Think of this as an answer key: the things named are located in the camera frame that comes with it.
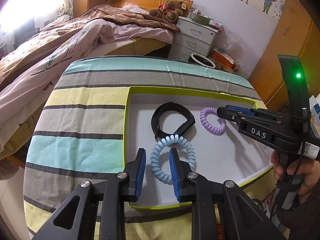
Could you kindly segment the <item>person's right hand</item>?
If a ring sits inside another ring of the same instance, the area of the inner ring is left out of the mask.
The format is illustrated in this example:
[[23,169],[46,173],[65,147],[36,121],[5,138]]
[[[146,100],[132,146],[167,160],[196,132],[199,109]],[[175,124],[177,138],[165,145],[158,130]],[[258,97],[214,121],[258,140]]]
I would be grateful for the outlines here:
[[[274,151],[272,153],[271,163],[273,164],[273,176],[276,180],[279,180],[284,173],[284,168],[279,162],[278,152]],[[303,181],[297,193],[299,198],[299,203],[303,204],[307,200],[308,196],[311,194],[311,192],[316,187],[319,181],[319,176],[320,176],[319,161],[315,161],[307,157],[303,157],[300,162],[300,166],[299,166],[299,169],[297,170],[296,175],[303,176]]]

